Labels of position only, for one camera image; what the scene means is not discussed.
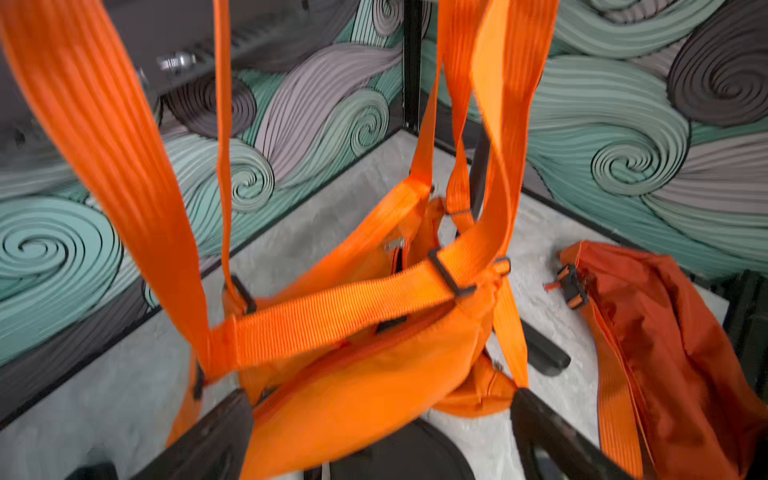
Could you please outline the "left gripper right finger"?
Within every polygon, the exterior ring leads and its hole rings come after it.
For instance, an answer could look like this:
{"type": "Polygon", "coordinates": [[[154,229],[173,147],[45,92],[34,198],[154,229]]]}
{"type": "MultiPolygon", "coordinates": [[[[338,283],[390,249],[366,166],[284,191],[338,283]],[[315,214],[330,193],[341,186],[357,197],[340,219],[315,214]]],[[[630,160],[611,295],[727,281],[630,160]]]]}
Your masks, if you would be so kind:
{"type": "Polygon", "coordinates": [[[515,393],[510,418],[527,479],[631,479],[529,389],[515,393]]]}

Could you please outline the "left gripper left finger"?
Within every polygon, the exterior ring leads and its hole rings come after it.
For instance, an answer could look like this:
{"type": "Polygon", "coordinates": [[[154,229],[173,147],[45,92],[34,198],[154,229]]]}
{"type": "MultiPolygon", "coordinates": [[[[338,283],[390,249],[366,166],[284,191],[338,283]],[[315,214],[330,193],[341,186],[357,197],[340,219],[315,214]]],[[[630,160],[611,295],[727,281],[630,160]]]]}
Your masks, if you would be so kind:
{"type": "Polygon", "coordinates": [[[237,480],[252,430],[249,399],[237,389],[134,477],[237,480]]]}

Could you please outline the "orange crossbody bag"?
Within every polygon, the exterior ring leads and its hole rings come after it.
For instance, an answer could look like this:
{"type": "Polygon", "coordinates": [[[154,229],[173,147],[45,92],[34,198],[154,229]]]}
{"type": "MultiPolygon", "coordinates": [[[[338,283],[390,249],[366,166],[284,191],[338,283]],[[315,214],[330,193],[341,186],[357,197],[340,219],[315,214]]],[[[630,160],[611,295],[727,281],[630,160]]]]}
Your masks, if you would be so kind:
{"type": "MultiPolygon", "coordinates": [[[[445,80],[450,95],[457,149],[441,207],[460,233],[475,224],[463,134],[472,95],[471,54],[486,8],[485,1],[450,1],[439,9],[437,21],[438,77],[445,80]]],[[[493,283],[491,298],[484,303],[459,304],[460,311],[479,322],[480,330],[466,379],[436,404],[438,410],[451,415],[474,418],[498,413],[511,405],[518,387],[528,382],[528,351],[507,279],[509,262],[501,261],[496,269],[500,278],[493,283]]]]}
{"type": "Polygon", "coordinates": [[[436,407],[466,379],[480,326],[459,304],[491,298],[496,266],[508,261],[530,109],[558,12],[554,1],[485,2],[470,60],[471,100],[491,142],[481,217],[399,273],[344,279],[386,241],[412,246],[425,230],[437,108],[430,102],[408,177],[284,294],[217,327],[207,318],[176,176],[108,15],[78,22],[75,51],[60,69],[11,63],[34,116],[96,197],[205,377],[263,375],[275,362],[302,362],[252,408],[244,478],[300,471],[362,449],[436,407]]]}

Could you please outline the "rust red bag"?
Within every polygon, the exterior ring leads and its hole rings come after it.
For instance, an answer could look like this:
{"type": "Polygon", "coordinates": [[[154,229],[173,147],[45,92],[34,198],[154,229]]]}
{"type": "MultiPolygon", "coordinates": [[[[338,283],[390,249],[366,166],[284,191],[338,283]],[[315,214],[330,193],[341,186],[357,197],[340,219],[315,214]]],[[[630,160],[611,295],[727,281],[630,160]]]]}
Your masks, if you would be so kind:
{"type": "Polygon", "coordinates": [[[743,479],[767,407],[694,285],[668,256],[581,241],[555,286],[588,325],[602,452],[635,479],[743,479]]]}

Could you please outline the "black bag upper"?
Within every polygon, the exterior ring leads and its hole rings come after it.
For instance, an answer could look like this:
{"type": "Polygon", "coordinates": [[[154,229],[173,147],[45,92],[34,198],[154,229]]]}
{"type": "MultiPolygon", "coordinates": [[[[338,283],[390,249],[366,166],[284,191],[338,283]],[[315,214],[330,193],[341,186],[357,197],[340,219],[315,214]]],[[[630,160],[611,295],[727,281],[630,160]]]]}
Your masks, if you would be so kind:
{"type": "Polygon", "coordinates": [[[461,450],[441,430],[417,419],[400,430],[328,464],[303,472],[305,479],[473,479],[461,450]]]}

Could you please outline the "black clothes rack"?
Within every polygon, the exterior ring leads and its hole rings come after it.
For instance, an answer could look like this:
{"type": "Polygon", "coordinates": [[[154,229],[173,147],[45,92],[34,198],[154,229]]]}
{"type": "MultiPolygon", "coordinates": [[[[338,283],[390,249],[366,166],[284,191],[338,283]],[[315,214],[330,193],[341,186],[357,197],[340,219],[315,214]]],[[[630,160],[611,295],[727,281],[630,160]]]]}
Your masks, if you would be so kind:
{"type": "MultiPolygon", "coordinates": [[[[484,129],[478,140],[469,171],[470,205],[472,216],[480,216],[486,194],[486,183],[490,179],[490,140],[484,129]]],[[[560,375],[571,363],[571,357],[554,342],[549,340],[525,320],[521,321],[528,347],[528,363],[539,373],[548,377],[560,375]]]]}

